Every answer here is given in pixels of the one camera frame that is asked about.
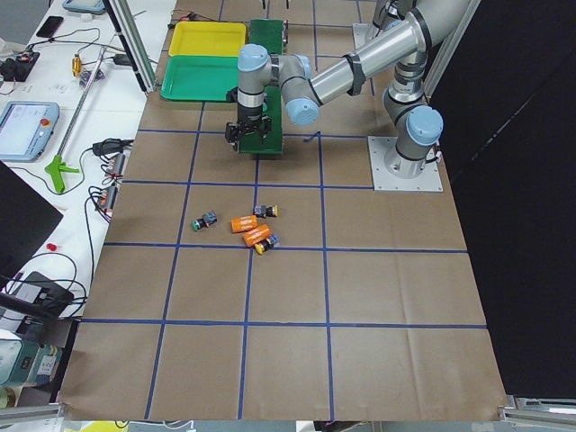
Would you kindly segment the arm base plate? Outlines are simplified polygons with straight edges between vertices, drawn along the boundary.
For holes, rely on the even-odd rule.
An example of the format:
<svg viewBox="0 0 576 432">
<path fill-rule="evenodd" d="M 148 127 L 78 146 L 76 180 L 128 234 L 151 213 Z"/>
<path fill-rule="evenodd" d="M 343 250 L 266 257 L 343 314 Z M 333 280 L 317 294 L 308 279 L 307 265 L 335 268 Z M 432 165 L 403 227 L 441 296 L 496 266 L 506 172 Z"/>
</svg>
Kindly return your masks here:
<svg viewBox="0 0 576 432">
<path fill-rule="evenodd" d="M 420 161 L 411 161 L 397 152 L 396 141 L 396 137 L 367 137 L 373 189 L 376 192 L 442 193 L 434 150 Z"/>
</svg>

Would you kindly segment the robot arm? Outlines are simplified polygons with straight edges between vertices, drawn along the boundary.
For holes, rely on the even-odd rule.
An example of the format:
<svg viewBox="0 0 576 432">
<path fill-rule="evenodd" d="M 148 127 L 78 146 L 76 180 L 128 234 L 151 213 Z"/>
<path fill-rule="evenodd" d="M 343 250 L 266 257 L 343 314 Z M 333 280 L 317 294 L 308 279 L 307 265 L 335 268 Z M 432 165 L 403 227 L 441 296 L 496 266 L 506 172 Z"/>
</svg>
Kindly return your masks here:
<svg viewBox="0 0 576 432">
<path fill-rule="evenodd" d="M 397 11 L 394 20 L 388 17 L 392 5 Z M 227 123 L 226 141 L 237 146 L 246 136 L 263 139 L 269 134 L 274 122 L 263 113 L 268 86 L 279 88 L 292 123 L 304 126 L 317 120 L 322 105 L 342 94 L 358 95 L 367 78 L 394 66 L 382 103 L 399 136 L 383 164 L 398 178 L 420 176 L 444 128 L 440 113 L 423 101 L 428 52 L 455 30 L 468 7 L 466 1 L 380 1 L 364 45 L 316 76 L 305 56 L 271 54 L 253 43 L 243 46 L 238 85 L 227 94 L 238 106 L 238 119 Z"/>
</svg>

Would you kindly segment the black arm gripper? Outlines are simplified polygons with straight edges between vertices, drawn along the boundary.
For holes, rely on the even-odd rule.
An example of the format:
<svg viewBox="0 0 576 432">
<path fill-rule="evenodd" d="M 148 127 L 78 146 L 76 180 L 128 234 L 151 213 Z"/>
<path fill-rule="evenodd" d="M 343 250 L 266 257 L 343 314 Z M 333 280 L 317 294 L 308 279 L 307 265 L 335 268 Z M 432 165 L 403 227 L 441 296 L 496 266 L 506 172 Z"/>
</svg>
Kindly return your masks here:
<svg viewBox="0 0 576 432">
<path fill-rule="evenodd" d="M 239 141 L 247 135 L 256 134 L 259 142 L 264 145 L 267 135 L 272 130 L 272 119 L 264 114 L 263 106 L 246 107 L 239 105 L 238 120 L 227 122 L 225 139 L 233 150 L 239 152 Z"/>
</svg>

